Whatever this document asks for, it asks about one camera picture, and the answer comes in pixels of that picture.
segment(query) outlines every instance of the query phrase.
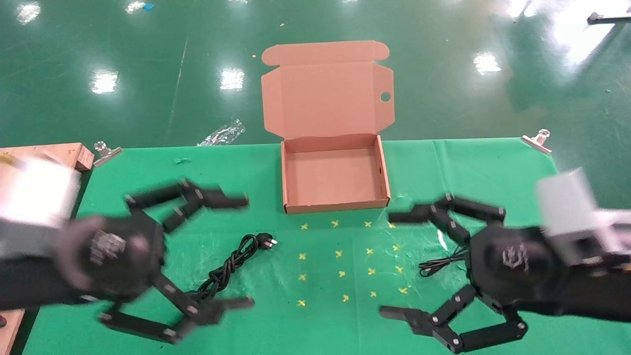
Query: black power cord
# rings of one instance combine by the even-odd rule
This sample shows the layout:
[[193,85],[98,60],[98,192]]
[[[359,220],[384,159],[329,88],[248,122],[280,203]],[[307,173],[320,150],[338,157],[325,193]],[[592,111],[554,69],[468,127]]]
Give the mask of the black power cord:
[[420,268],[420,271],[418,273],[421,275],[421,277],[430,277],[440,271],[440,269],[451,264],[452,262],[463,261],[466,255],[467,249],[459,246],[458,248],[456,248],[454,253],[447,258],[434,259],[428,262],[419,263],[418,268]]
[[256,236],[248,234],[241,239],[237,250],[233,251],[222,266],[208,273],[208,280],[204,281],[197,291],[187,292],[195,302],[206,298],[215,298],[217,292],[226,288],[230,276],[240,268],[246,260],[254,256],[257,250],[269,250],[277,242],[269,233],[259,233]]

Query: wooden board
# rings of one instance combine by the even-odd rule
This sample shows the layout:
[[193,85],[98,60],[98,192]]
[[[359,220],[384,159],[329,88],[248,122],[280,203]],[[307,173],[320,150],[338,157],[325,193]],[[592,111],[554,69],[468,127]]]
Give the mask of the wooden board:
[[[81,143],[0,148],[0,154],[4,153],[18,158],[24,155],[46,154],[58,160],[61,164],[74,167],[79,171],[90,170],[94,161],[94,154]],[[2,188],[2,179],[0,179],[0,190]],[[0,355],[9,355],[24,317],[24,310],[0,312],[0,315],[7,320],[7,325],[0,328]]]
[[0,154],[7,153],[14,157],[46,153],[61,164],[74,167],[79,171],[92,169],[94,153],[81,143],[64,143],[51,145],[31,145],[27,147],[0,148]]

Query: box lid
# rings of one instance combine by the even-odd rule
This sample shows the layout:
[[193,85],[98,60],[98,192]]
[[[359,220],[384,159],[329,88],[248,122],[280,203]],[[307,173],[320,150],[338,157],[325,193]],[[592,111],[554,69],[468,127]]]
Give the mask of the box lid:
[[394,75],[373,63],[376,41],[280,44],[262,60],[278,68],[261,78],[265,129],[286,139],[374,133],[394,122]]

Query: table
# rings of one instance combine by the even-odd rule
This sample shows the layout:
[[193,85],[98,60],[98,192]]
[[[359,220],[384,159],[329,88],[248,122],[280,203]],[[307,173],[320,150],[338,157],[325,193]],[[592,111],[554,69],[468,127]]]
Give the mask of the table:
[[[388,210],[449,191],[504,206],[508,226],[540,222],[534,184],[556,173],[549,156],[517,138],[386,141],[384,151],[392,191]],[[190,161],[176,164],[177,159]],[[124,214],[125,194],[182,177],[217,183],[227,193],[245,192],[251,206],[242,213],[195,217],[168,239],[165,274],[185,290],[196,288],[244,234],[270,232],[278,245],[258,252],[220,293],[223,298],[252,296],[255,308],[230,312],[219,327],[197,329],[171,346],[106,329],[96,321],[105,304],[51,306],[40,311],[25,355],[448,354],[436,340],[414,336],[404,322],[379,317],[377,307],[436,309],[466,282],[463,266],[450,265],[422,279],[417,264],[446,256],[454,244],[445,241],[447,251],[432,226],[391,227],[385,210],[285,215],[278,145],[125,149],[93,172],[79,215]],[[151,215],[162,217],[169,208]],[[481,226],[459,221],[472,231]],[[177,316],[155,290],[128,310],[161,322]],[[522,315],[530,329],[524,340],[479,353],[631,352],[629,325]],[[453,327],[463,332],[499,322],[501,317],[475,302]]]

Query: cardboard box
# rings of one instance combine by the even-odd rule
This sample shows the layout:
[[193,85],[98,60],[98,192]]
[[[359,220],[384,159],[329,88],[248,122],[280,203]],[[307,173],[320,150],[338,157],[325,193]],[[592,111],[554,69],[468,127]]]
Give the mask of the cardboard box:
[[394,122],[389,55],[375,41],[282,44],[263,52],[265,129],[281,143],[288,214],[383,208],[390,202],[377,134]]

